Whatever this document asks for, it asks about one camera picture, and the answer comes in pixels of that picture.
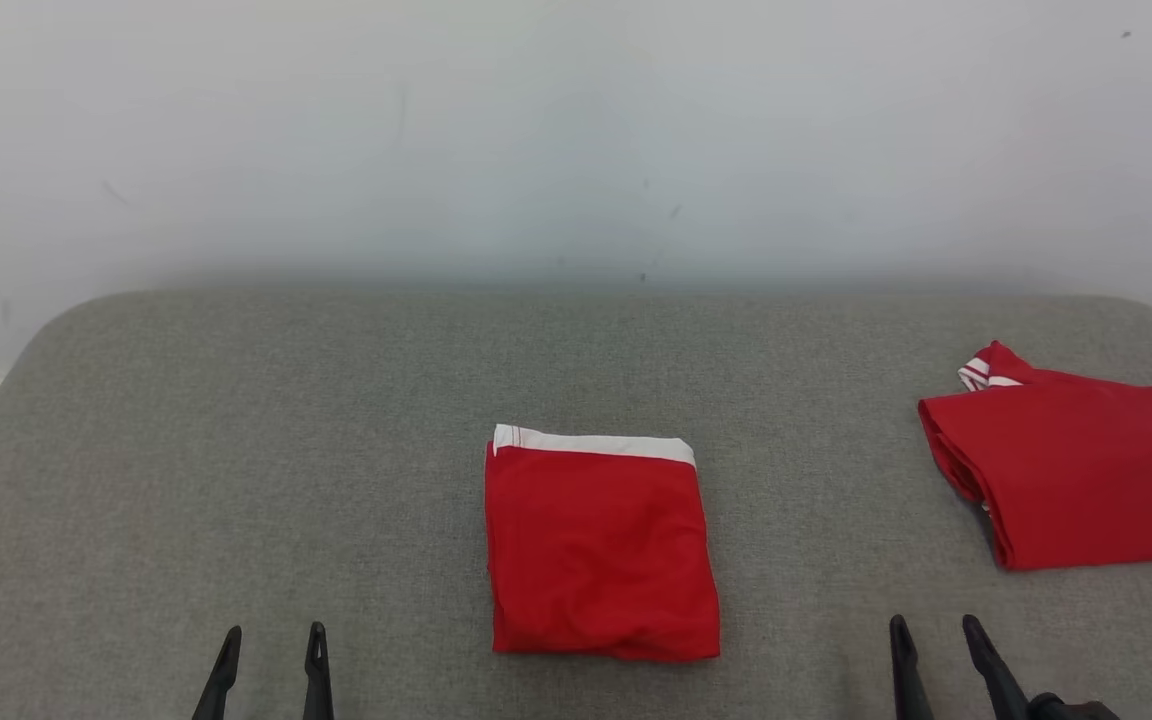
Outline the red white basketball shorts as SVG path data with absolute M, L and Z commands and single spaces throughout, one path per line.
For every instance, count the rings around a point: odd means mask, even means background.
M 494 652 L 721 655 L 707 514 L 684 439 L 499 424 L 484 470 Z

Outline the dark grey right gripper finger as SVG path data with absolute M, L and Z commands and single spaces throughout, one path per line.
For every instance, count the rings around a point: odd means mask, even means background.
M 980 620 L 964 615 L 963 632 L 975 670 L 986 683 L 995 720 L 1028 720 L 1029 700 Z
M 918 670 L 918 652 L 904 615 L 890 617 L 890 666 L 896 720 L 934 720 Z

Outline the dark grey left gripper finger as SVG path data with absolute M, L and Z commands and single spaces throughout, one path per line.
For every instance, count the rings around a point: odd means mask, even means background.
M 334 708 L 332 674 L 329 674 L 326 628 L 321 621 L 314 621 L 310 626 L 303 669 L 306 674 L 306 696 L 305 702 L 303 702 L 302 720 L 338 720 Z
M 241 626 L 232 626 L 207 675 L 191 720 L 223 720 L 228 692 L 236 684 L 241 642 Z

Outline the red white basketball jersey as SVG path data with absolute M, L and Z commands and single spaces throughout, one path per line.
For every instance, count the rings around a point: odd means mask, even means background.
M 934 464 L 1009 571 L 1152 562 L 1152 386 L 1036 367 L 993 342 L 916 406 Z

